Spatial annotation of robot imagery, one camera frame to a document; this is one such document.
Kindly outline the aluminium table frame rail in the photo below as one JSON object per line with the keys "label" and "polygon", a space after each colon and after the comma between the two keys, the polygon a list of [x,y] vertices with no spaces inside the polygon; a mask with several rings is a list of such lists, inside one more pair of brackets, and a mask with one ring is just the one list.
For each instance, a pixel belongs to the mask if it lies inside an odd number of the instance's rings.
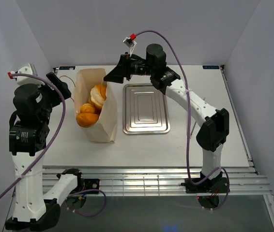
{"label": "aluminium table frame rail", "polygon": [[[100,189],[110,197],[181,196],[187,178],[185,168],[80,168],[84,178],[100,180]],[[253,166],[227,168],[231,195],[271,195],[265,175]]]}

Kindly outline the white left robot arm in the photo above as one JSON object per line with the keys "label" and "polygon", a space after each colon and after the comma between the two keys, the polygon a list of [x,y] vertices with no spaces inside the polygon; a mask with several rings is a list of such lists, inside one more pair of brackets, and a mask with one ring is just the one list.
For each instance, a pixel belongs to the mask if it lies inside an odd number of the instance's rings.
{"label": "white left robot arm", "polygon": [[68,85],[53,72],[46,75],[52,84],[22,84],[14,91],[16,110],[9,122],[9,150],[15,165],[15,209],[6,220],[6,230],[30,229],[42,232],[57,225],[60,209],[72,193],[80,193],[85,182],[79,169],[57,174],[57,183],[43,193],[43,154],[49,146],[49,120],[53,107],[71,97]]}

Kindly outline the beige paper bag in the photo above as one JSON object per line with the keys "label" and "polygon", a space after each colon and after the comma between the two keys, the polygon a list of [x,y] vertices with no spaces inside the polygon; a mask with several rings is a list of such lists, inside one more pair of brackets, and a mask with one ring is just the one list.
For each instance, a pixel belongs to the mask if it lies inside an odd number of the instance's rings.
{"label": "beige paper bag", "polygon": [[96,143],[115,142],[117,133],[117,101],[105,76],[103,68],[58,74],[59,78],[72,81],[76,124],[89,141]]}

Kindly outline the silver metal tray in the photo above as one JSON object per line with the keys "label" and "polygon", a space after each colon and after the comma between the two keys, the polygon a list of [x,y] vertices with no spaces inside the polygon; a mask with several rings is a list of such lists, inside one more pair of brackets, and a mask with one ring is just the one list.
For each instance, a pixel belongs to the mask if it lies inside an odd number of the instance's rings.
{"label": "silver metal tray", "polygon": [[152,84],[123,87],[123,132],[165,134],[170,130],[167,99]]}

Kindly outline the small croissant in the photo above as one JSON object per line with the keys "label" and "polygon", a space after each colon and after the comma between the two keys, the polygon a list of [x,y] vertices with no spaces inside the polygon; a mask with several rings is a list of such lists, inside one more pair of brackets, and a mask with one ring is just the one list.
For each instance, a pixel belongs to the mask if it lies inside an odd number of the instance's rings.
{"label": "small croissant", "polygon": [[95,107],[90,103],[85,103],[80,108],[80,113],[82,114],[95,114],[96,109]]}

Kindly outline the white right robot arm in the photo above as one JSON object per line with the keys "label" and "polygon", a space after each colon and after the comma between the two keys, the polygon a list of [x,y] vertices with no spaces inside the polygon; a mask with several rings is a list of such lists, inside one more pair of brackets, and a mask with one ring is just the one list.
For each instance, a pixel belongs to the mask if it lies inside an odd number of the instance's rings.
{"label": "white right robot arm", "polygon": [[104,81],[122,84],[132,75],[147,75],[151,84],[165,96],[178,103],[194,119],[200,129],[196,140],[202,148],[202,169],[199,178],[188,177],[182,183],[187,193],[229,192],[229,178],[221,167],[221,153],[229,134],[229,112],[206,103],[185,86],[185,79],[166,63],[166,53],[161,45],[153,43],[146,48],[146,57],[125,53]]}

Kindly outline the long scored baguette loaf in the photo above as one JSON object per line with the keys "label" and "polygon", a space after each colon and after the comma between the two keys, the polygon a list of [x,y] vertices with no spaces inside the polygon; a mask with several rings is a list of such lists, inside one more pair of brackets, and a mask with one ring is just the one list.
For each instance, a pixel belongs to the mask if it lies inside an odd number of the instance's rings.
{"label": "long scored baguette loaf", "polygon": [[78,123],[79,126],[83,127],[83,128],[88,128],[93,126],[99,119],[99,115],[98,114],[78,114],[76,116],[76,121]]}

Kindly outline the round smooth bun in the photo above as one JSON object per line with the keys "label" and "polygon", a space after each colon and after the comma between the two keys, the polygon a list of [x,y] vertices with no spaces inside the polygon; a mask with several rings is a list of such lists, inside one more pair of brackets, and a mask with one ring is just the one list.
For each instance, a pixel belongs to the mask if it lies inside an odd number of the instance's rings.
{"label": "round smooth bun", "polygon": [[107,87],[105,85],[99,84],[95,85],[89,96],[89,103],[92,104],[97,110],[102,110],[106,96]]}

